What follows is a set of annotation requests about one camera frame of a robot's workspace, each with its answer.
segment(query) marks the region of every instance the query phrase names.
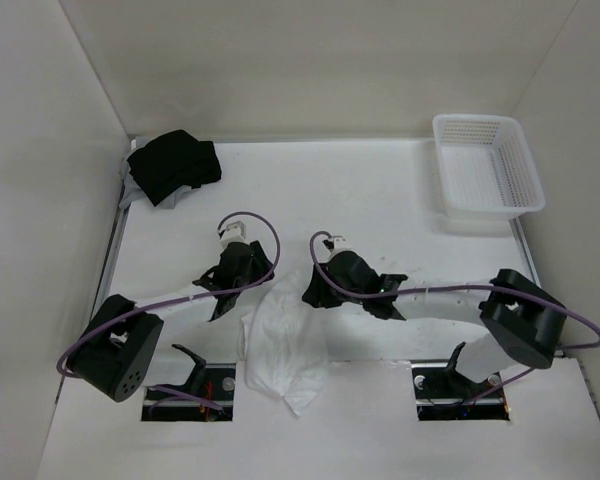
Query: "white plastic basket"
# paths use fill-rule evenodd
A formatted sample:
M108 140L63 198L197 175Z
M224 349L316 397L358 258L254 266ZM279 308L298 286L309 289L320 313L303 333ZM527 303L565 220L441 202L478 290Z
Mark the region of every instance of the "white plastic basket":
M544 208L544 193L520 124L494 115L433 119L449 216L510 220Z

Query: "white table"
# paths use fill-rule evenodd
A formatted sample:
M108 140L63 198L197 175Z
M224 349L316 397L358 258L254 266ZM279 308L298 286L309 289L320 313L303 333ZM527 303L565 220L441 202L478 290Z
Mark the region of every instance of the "white table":
M156 210L146 199L131 205L110 293L139 299L186 286L217 263L217 223L235 210L258 212L278 229L278 278L298 268L309 274L308 240L320 229L345 235L381 273L446 281L484 281L500 268L530 274L508 222L453 222L442 214L432 141L221 144L216 150L223 168L219 183L194 192L175 210ZM254 219L245 222L249 239L260 240L272 259L266 228ZM242 294L228 315L178 341L209 361L235 362L239 319L270 285ZM431 319L386 322L353 305L324 316L334 360L448 358L458 343L482 331Z
M147 200L131 206L114 241L120 248L111 293L156 296L199 277L218 260L217 221L235 210L261 213L277 227L277 278L311 269L307 241L319 229L346 235L379 272L445 281L488 279L504 267L532 275L515 225L442 215L431 141L222 144L217 153L218 184L173 211L155 210ZM246 222L249 238L272 258L266 229ZM244 293L230 314L192 329L181 343L210 362L235 362L239 318L269 288ZM418 422L409 363L381 359L448 358L481 329L381 321L355 306L325 311L324 322L331 358L355 361L335 368L301 419L281 401L247 389L242 363L234 421L226 424L141 423L141 395L115 404L69 380L39 480L600 479L600 423L575 360L556 360L507 387L511 422Z

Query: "rectangular opening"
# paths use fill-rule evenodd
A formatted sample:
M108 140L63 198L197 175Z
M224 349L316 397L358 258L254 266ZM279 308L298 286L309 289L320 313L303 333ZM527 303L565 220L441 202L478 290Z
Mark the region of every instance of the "rectangular opening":
M222 407L212 410L189 400L168 400L154 407L156 402L171 397L167 393L146 390L142 404L143 422L230 422L233 420L233 398L236 385L235 364L207 364L196 397L209 399Z
M416 411L421 421L509 420L504 391L497 390L472 404L465 402L501 381L494 373L470 388L446 381L446 361L412 363L411 375Z

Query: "black cloth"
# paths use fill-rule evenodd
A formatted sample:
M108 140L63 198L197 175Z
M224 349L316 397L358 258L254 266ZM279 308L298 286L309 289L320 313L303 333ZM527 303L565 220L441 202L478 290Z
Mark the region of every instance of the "black cloth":
M165 133L133 152L130 173L154 206L183 185L200 188L222 177L213 142L184 130Z

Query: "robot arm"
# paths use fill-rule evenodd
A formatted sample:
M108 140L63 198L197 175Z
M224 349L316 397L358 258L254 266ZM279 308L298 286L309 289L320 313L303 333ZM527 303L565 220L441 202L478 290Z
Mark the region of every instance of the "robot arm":
M242 222L227 225L220 232L220 243L223 251L218 265L182 290L138 301L121 295L107 298L82 336L138 307L183 297L191 301L161 308L160 317L149 309L116 323L69 355L67 367L116 402L129 398L140 385L169 383L185 388L193 375L192 360L197 366L200 358L180 346L175 346L178 352L169 348L154 355L159 339L160 345L171 344L192 326L218 319L235 306L240 295L223 291L262 279L272 266L260 242L247 243ZM218 294L193 300L208 292Z
M453 364L450 362L454 372L473 383L482 382L493 372L516 363L539 369L551 366L566 320L564 315L532 301L497 292L427 293L428 287L440 284L416 282L406 275L378 275L342 237L331 237L324 244L331 255L320 267L331 280L350 292L386 295L423 288L424 293L365 299L347 296L333 289L314 266L311 283L302 297L305 303L315 308L333 308L343 302L353 302L385 320L440 318L484 326L485 335L469 344L458 345L452 355ZM515 270L500 270L490 283L562 306Z

